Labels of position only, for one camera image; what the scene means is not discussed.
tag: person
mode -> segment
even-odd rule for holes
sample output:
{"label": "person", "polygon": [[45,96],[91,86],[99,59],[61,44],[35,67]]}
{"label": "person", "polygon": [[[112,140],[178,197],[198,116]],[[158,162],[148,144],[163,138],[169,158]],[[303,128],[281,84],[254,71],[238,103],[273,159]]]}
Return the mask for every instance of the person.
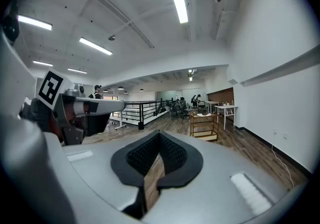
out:
{"label": "person", "polygon": [[199,97],[201,97],[201,95],[197,95],[194,99],[193,99],[193,107],[196,108],[198,103],[200,103]]}
{"label": "person", "polygon": [[100,93],[100,88],[101,86],[95,85],[94,87],[94,94],[89,95],[89,98],[94,98],[94,99],[101,99]]}
{"label": "person", "polygon": [[194,101],[194,99],[195,99],[195,96],[196,96],[196,95],[194,95],[194,96],[191,98],[191,104],[192,104],[192,105],[193,105],[193,103],[194,103],[193,101]]}

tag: cable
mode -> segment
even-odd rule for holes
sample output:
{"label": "cable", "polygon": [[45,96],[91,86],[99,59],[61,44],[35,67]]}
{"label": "cable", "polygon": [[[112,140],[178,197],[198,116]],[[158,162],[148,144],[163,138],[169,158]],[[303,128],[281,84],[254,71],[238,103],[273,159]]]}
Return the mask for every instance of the cable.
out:
{"label": "cable", "polygon": [[290,178],[290,181],[291,181],[291,183],[292,183],[292,188],[294,188],[295,185],[294,185],[294,182],[293,182],[292,179],[291,179],[291,174],[290,174],[290,172],[289,172],[289,170],[288,170],[288,167],[281,161],[280,158],[277,158],[277,156],[276,156],[276,154],[275,154],[275,152],[274,152],[274,146],[273,146],[272,144],[271,144],[271,150],[272,150],[272,152],[274,153],[275,158],[276,158],[276,159],[279,159],[279,161],[285,166],[287,172],[289,173],[289,178]]}

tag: baseboard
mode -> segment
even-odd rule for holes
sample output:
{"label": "baseboard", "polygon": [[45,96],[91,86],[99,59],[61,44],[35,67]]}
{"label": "baseboard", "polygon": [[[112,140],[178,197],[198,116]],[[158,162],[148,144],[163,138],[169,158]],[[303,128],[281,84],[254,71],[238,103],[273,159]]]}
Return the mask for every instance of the baseboard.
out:
{"label": "baseboard", "polygon": [[[255,134],[254,132],[250,131],[249,129],[243,127],[244,130],[246,130],[248,133],[250,133],[252,136],[256,137],[259,141],[261,141],[263,144],[268,146],[271,149],[272,144],[267,142],[265,139],[260,137],[259,135]],[[297,168],[300,172],[304,174],[308,179],[312,176],[312,173],[310,173],[305,167],[303,167],[301,164],[299,164],[296,160],[288,156],[286,153],[278,149],[277,147],[273,146],[274,152],[282,156],[285,160],[287,160],[290,164],[292,164],[295,168]]]}
{"label": "baseboard", "polygon": [[243,126],[241,126],[241,127],[235,126],[235,128],[237,128],[238,130],[244,130],[245,129]]}

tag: desk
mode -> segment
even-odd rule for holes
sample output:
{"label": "desk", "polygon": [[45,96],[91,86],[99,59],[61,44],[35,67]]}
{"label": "desk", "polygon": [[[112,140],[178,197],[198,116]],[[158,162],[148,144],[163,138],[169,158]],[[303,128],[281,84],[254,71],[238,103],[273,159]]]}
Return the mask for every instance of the desk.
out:
{"label": "desk", "polygon": [[209,113],[212,113],[212,109],[213,109],[213,112],[215,112],[215,109],[214,109],[215,108],[215,104],[219,104],[219,102],[205,101],[205,108],[208,107],[208,112]]}
{"label": "desk", "polygon": [[[220,110],[224,110],[224,126],[223,129],[226,129],[226,116],[233,116],[233,126],[235,126],[235,121],[236,121],[236,108],[238,108],[238,106],[234,106],[234,105],[224,105],[224,106],[215,106],[215,108],[217,108],[217,113],[220,114]],[[226,114],[226,109],[233,109],[233,113],[232,114]]]}

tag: wooden cart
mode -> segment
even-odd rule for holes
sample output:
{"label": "wooden cart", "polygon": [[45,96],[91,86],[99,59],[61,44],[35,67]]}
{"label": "wooden cart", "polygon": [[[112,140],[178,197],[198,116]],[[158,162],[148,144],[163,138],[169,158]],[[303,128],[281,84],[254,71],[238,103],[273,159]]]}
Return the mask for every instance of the wooden cart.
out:
{"label": "wooden cart", "polygon": [[219,136],[219,116],[200,117],[193,111],[190,112],[190,136],[204,141],[217,140]]}

